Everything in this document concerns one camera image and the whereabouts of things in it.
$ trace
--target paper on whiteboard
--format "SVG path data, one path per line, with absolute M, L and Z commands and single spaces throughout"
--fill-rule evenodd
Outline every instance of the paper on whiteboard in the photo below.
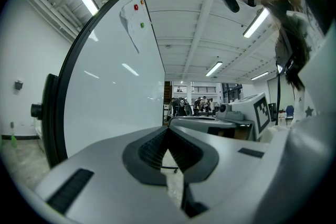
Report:
M 138 5 L 138 10 L 134 9 L 134 5 Z M 128 34 L 140 52 L 144 38 L 151 27 L 146 5 L 141 4 L 141 0 L 132 0 L 123 6 L 120 16 L 126 19 Z

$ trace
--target chair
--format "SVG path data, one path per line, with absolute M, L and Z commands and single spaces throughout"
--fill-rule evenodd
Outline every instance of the chair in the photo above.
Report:
M 286 107 L 286 125 L 287 119 L 294 119 L 294 107 L 292 105 Z

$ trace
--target ceiling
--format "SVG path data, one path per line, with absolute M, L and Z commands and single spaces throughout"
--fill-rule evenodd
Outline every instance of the ceiling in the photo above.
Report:
M 29 0 L 37 7 L 35 0 Z M 74 29 L 64 30 L 53 17 L 45 19 L 57 25 L 70 42 L 91 18 L 81 0 L 47 0 Z M 99 7 L 106 0 L 95 0 Z M 263 79 L 275 76 L 274 46 L 278 33 L 270 16 L 250 38 L 243 32 L 257 10 L 237 0 L 240 11 L 231 12 L 221 0 L 146 0 L 166 72 L 166 80 L 251 83 L 265 71 Z M 223 65 L 206 77 L 217 61 Z

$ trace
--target black rubber pad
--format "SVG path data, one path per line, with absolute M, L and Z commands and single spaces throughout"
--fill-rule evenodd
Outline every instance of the black rubber pad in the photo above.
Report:
M 238 150 L 238 152 L 246 154 L 246 155 L 250 155 L 253 157 L 257 157 L 257 158 L 262 158 L 264 153 L 261 151 L 254 151 L 254 150 L 250 150 L 248 148 L 244 148 L 242 147 L 240 150 Z
M 77 170 L 47 201 L 47 204 L 64 214 L 92 176 L 91 171 Z

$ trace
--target star pattern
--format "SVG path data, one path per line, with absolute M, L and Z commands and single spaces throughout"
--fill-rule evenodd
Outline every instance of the star pattern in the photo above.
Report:
M 308 108 L 307 108 L 307 110 L 305 111 L 305 113 L 306 113 L 306 117 L 308 117 L 308 116 L 312 116 L 312 112 L 313 112 L 313 110 L 314 109 L 311 109 L 309 106 L 308 106 Z

